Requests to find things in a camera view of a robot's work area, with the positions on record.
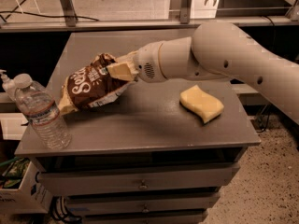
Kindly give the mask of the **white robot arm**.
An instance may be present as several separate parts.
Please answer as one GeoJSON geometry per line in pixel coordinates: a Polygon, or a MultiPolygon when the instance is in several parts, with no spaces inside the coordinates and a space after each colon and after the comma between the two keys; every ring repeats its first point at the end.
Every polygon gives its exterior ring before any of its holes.
{"type": "Polygon", "coordinates": [[[206,22],[191,36],[149,43],[107,67],[117,79],[148,83],[237,79],[299,123],[299,65],[265,49],[239,27],[206,22]]]}

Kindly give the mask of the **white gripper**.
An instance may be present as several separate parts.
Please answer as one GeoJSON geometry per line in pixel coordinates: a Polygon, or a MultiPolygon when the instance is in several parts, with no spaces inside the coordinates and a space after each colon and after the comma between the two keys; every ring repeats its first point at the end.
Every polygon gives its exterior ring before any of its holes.
{"type": "Polygon", "coordinates": [[[166,78],[159,63],[159,50],[162,44],[162,41],[149,43],[138,51],[131,51],[118,57],[116,63],[107,67],[110,76],[124,81],[134,81],[138,76],[148,83],[165,82],[166,78]]]}

